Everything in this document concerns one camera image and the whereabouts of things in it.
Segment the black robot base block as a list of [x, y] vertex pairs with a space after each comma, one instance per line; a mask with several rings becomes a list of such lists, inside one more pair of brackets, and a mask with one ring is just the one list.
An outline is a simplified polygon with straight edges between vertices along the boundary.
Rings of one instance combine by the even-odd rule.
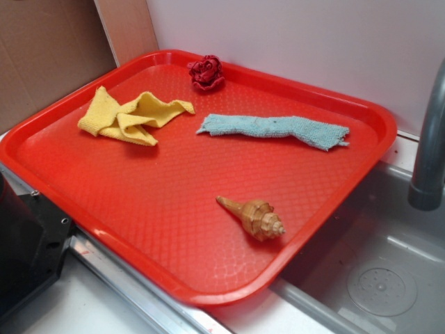
[[73, 226], [46, 196], [18, 195], [1, 176], [1, 322], [60, 278]]

